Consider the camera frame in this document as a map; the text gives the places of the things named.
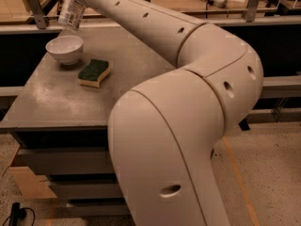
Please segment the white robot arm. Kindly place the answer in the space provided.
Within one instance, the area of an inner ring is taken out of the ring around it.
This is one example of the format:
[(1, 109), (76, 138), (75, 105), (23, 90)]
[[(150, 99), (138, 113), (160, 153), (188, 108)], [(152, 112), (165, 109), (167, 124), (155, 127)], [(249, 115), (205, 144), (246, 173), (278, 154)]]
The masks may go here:
[(261, 95), (256, 51), (226, 30), (143, 0), (79, 0), (174, 69), (122, 95), (109, 152), (136, 226), (230, 226), (211, 164), (216, 142)]

